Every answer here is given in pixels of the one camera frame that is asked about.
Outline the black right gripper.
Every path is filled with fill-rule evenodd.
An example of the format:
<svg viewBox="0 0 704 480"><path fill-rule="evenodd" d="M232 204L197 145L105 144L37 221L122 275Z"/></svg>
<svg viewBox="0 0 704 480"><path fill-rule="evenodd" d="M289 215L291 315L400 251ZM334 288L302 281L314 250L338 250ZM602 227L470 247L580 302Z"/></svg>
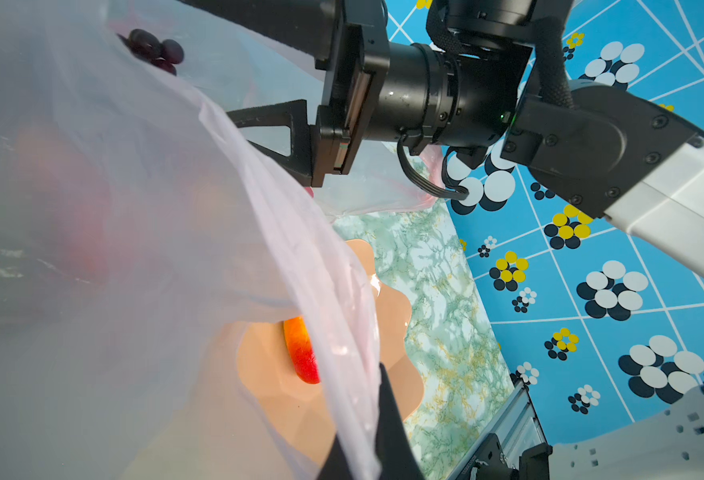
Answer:
<svg viewBox="0 0 704 480"><path fill-rule="evenodd" d="M302 186L349 173L366 140L402 157L444 145L481 159L509 128L531 55L531 1L436 1L429 44L387 37L381 1L199 1L196 8L310 55L325 75L306 100L228 111Z"/></svg>

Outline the dark purple grape bunch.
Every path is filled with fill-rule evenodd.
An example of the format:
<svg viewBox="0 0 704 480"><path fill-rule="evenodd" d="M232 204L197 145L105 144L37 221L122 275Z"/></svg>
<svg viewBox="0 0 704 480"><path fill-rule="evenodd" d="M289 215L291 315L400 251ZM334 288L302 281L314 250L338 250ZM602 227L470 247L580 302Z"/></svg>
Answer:
<svg viewBox="0 0 704 480"><path fill-rule="evenodd" d="M147 30L133 29L127 36L118 34L118 38L136 58L173 76L177 75L177 66L185 60L185 50L179 42L159 40Z"/></svg>

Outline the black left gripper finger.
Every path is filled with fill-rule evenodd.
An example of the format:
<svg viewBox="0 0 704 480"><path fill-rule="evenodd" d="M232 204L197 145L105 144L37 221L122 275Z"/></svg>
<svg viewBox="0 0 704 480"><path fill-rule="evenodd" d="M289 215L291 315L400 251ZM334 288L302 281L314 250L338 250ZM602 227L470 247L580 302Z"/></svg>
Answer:
<svg viewBox="0 0 704 480"><path fill-rule="evenodd" d="M380 364L379 420L375 452L381 463L381 480L423 480L424 475L412 453L387 370ZM352 479L346 456L338 439L317 478L319 480Z"/></svg>

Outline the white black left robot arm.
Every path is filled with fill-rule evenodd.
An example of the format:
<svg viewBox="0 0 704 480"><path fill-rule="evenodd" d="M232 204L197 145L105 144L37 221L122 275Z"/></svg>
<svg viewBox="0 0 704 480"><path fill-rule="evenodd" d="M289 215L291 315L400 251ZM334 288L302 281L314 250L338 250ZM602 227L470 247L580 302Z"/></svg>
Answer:
<svg viewBox="0 0 704 480"><path fill-rule="evenodd" d="M704 479L704 384L647 420L594 439L546 442L512 459L488 433L453 479Z"/></svg>

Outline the pink translucent plastic bag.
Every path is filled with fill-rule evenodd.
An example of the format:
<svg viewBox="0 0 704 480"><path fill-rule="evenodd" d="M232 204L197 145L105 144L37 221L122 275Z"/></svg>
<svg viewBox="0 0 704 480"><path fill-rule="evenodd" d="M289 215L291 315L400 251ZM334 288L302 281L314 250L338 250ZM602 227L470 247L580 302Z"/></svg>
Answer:
<svg viewBox="0 0 704 480"><path fill-rule="evenodd" d="M173 39L173 76L118 38ZM240 380L305 315L352 478L376 479L372 285L227 112L314 97L182 1L0 1L0 479L315 479Z"/></svg>

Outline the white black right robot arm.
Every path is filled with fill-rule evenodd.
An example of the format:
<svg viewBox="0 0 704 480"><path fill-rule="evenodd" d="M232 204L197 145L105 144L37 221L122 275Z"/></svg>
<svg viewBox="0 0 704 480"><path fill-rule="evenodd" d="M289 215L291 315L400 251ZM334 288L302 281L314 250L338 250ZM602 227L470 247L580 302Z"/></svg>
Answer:
<svg viewBox="0 0 704 480"><path fill-rule="evenodd" d="M200 1L197 8L313 57L325 73L314 121L303 100L236 110L240 127L284 126L275 160L301 185L347 174L365 140L409 157L445 146L476 167L495 143L545 188L704 278L704 130L647 100L567 77L568 1L436 1L429 44L389 41L381 1Z"/></svg>

